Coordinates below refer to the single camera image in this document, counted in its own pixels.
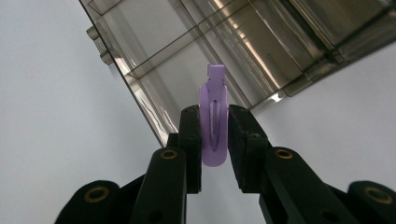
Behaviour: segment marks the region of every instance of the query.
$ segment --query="transparent container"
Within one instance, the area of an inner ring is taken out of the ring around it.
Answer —
[[[111,56],[163,145],[178,131],[180,111],[198,104],[210,63],[227,68],[230,104],[265,108],[396,34],[386,0],[80,2],[95,28],[88,35]]]

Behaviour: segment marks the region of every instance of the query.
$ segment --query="purple object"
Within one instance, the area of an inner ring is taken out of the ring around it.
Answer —
[[[200,88],[199,114],[202,136],[202,162],[219,166],[227,158],[228,104],[223,64],[207,67],[209,80]]]

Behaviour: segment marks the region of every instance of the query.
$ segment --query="brass screw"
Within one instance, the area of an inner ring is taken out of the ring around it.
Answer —
[[[174,150],[166,150],[161,153],[161,157],[166,160],[172,160],[177,156],[177,152]]]
[[[84,195],[84,200],[87,203],[98,203],[105,199],[110,190],[106,186],[96,186],[88,190]]]
[[[391,204],[393,203],[392,197],[382,189],[367,187],[364,193],[372,200],[378,203]]]
[[[280,159],[290,160],[293,158],[293,154],[287,150],[279,149],[275,152],[275,155],[278,156]]]

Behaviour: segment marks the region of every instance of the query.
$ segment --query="screw hole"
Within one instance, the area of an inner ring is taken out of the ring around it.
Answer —
[[[148,221],[151,223],[159,222],[163,219],[163,213],[159,210],[151,211],[148,214]]]
[[[251,138],[259,138],[259,137],[261,137],[261,135],[259,133],[250,133],[247,136],[251,137]]]
[[[371,198],[372,200],[378,203],[390,204],[393,202],[392,197],[389,194],[387,194],[384,190],[368,187],[364,189],[364,191],[366,195],[369,196],[369,198]]]
[[[322,210],[321,215],[324,217],[324,219],[326,219],[330,222],[338,222],[338,219],[339,219],[338,216],[334,212],[327,210],[327,209]]]
[[[96,186],[89,189],[85,195],[84,200],[87,203],[98,203],[105,199],[109,193],[109,189],[105,186]]]
[[[176,156],[177,156],[177,152],[175,152],[174,150],[166,150],[161,153],[161,157],[166,160],[172,160]]]
[[[289,160],[293,157],[293,154],[287,150],[279,149],[275,152],[275,155],[280,159]]]

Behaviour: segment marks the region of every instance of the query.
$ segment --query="white background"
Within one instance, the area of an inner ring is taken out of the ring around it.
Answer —
[[[53,223],[97,179],[146,172],[159,144],[114,67],[101,62],[78,1],[0,6],[0,223]],[[255,115],[275,146],[298,151],[323,181],[396,189],[396,45]],[[263,223],[230,161],[203,169],[188,223]]]

